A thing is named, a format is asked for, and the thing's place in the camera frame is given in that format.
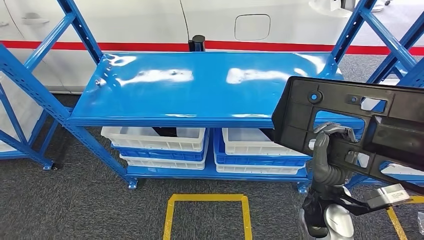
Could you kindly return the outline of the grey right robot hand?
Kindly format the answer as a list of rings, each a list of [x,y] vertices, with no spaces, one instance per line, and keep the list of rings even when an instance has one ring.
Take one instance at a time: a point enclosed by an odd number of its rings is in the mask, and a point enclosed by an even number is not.
[[[330,136],[336,134],[344,140],[357,142],[354,130],[348,126],[342,126],[335,122],[325,122],[318,125],[313,132],[317,134],[314,147],[312,168],[314,176],[322,177],[323,175],[341,174],[342,170],[336,166],[328,164],[327,148],[330,143]]]

